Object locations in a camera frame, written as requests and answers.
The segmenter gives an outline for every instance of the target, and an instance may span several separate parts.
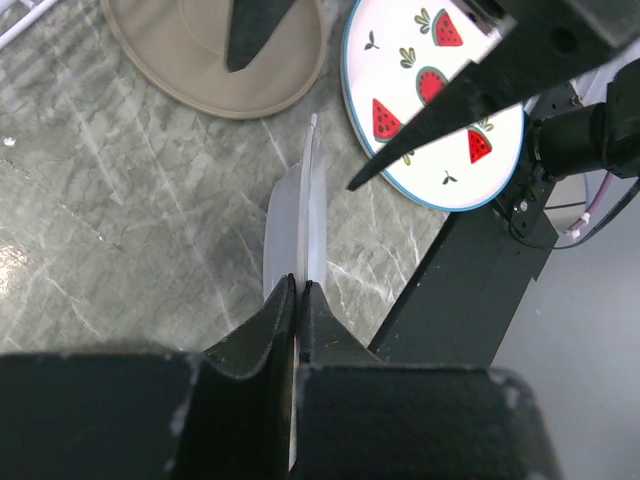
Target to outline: watermelon slice print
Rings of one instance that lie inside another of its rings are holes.
[[[489,155],[493,151],[493,147],[485,134],[477,128],[469,127],[467,131],[469,136],[469,156],[471,157],[471,164],[474,164]]]
[[[373,99],[373,137],[376,142],[387,143],[402,128],[402,122],[387,107]]]
[[[438,47],[459,47],[463,45],[462,38],[451,22],[447,11],[443,8],[433,19],[433,42]]]
[[[434,67],[424,67],[416,77],[416,91],[423,105],[428,105],[440,93],[449,81],[444,74]]]

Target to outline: tan plastic plate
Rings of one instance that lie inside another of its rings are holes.
[[[101,0],[127,56],[179,102],[220,117],[273,115],[313,85],[326,55],[319,0],[297,0],[239,72],[224,62],[231,0]]]

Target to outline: white plate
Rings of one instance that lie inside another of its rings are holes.
[[[438,84],[469,60],[480,61],[498,41],[447,0],[358,0],[343,39],[342,88],[368,155],[423,108]],[[422,205],[478,208],[511,178],[523,128],[522,106],[513,106],[416,150],[384,176]]]

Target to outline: pink cable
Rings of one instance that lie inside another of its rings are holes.
[[[591,205],[589,205],[587,207],[587,210],[584,212],[585,214],[588,214],[589,216],[591,216],[593,212],[597,210],[600,203],[602,203],[602,199],[607,193],[607,190],[609,189],[609,185],[611,184],[612,180],[613,180],[613,174],[611,172],[607,172],[607,174],[604,177],[604,180],[602,180],[602,185],[600,185],[600,188],[598,189],[598,193],[596,193],[596,196],[593,198]],[[584,217],[585,215],[583,215],[583,217],[576,220],[576,222],[569,227],[569,230],[567,230],[567,232],[571,233],[571,232],[579,231],[582,227],[584,227],[587,224],[587,222],[584,220]]]

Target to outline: gray marble surface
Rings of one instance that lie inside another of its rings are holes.
[[[150,86],[98,0],[61,1],[0,51],[0,351],[200,350],[237,327],[262,304],[269,196],[313,112],[328,162],[326,293],[369,342],[445,214],[381,178],[345,190],[366,161],[339,80],[352,5],[325,0],[321,77],[261,121],[196,113]]]

